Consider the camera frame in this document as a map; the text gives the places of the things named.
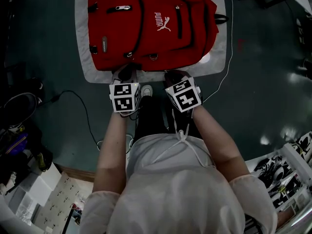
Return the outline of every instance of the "red backpack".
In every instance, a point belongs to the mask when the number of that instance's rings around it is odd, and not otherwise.
[[[95,67],[134,62],[160,71],[197,63],[215,42],[215,11],[211,0],[88,0]]]

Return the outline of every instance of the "sneaker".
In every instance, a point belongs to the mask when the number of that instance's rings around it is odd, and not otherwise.
[[[153,89],[151,85],[144,85],[141,87],[141,97],[143,96],[153,96]]]

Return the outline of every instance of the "floor mat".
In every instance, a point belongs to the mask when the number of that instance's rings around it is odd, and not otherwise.
[[[225,15],[224,0],[212,0],[217,5],[216,12]],[[98,71],[92,61],[89,51],[88,34],[88,0],[75,0],[75,24],[76,36],[80,61],[85,79],[91,83],[110,83],[112,81],[111,71]],[[198,63],[181,68],[189,72],[192,77],[211,75],[219,73],[224,69],[226,57],[226,24],[218,25],[214,46]],[[161,81],[164,80],[163,72],[137,71],[138,82]]]

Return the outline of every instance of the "floor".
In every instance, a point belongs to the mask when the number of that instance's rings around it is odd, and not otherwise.
[[[297,15],[302,9],[288,1]],[[231,0],[225,0],[231,15]],[[84,100],[96,140],[103,138],[112,112],[106,84],[88,83],[78,56],[74,0],[20,0],[12,21],[6,64],[27,63],[29,77],[43,80],[46,99],[74,90]],[[228,36],[231,35],[228,23]],[[227,61],[231,56],[228,37]],[[221,89],[205,108],[229,132],[248,160],[280,148],[285,135],[300,136],[312,127],[312,83],[296,74],[305,56],[285,2],[267,10],[254,0],[234,0],[233,58]],[[196,78],[203,96],[215,91],[226,73]],[[160,82],[154,95],[165,98]],[[47,104],[33,116],[54,162],[94,171],[98,150],[81,102],[72,94]],[[134,123],[128,132],[134,133]]]

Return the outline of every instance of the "backpack zipper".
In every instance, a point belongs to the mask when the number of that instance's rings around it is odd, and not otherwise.
[[[207,22],[207,15],[208,15],[208,8],[207,5],[205,4],[205,8],[204,8],[204,24],[205,24],[205,33],[206,33],[206,43],[205,43],[205,47],[203,49],[203,53],[202,53],[202,57],[204,56],[205,53],[205,49],[206,49],[206,45],[207,45],[207,37],[208,37],[208,22]]]
[[[182,16],[181,16],[180,7],[178,5],[175,7],[175,11],[176,11],[176,18],[177,18],[177,37],[179,39],[182,39]]]
[[[194,29],[193,29],[193,22],[192,22],[192,16],[191,16],[191,6],[190,6],[189,2],[187,2],[186,0],[181,0],[181,1],[186,3],[187,9],[189,12],[189,23],[190,23],[190,28],[191,28],[191,41],[190,41],[190,44],[188,44],[184,47],[178,48],[178,49],[184,49],[184,48],[191,47],[194,43]]]
[[[10,151],[12,151],[15,147],[17,147],[19,144],[21,144],[27,137],[24,136],[23,138],[21,138],[18,142],[16,142],[13,146],[11,146],[6,152],[5,154],[8,154]]]
[[[116,6],[116,7],[107,9],[106,13],[109,14],[112,12],[127,11],[127,10],[132,10],[132,6],[131,5]]]
[[[136,51],[137,51],[137,48],[138,48],[138,45],[140,43],[140,40],[141,40],[141,36],[142,36],[142,30],[143,30],[143,20],[144,20],[144,4],[143,4],[143,1],[142,0],[138,0],[139,2],[139,5],[140,5],[140,8],[141,8],[141,24],[140,24],[140,29],[139,29],[139,32],[138,32],[138,36],[137,36],[137,40],[136,40],[136,44],[133,48],[132,51],[128,52],[128,53],[124,53],[123,56],[125,58],[130,58]]]

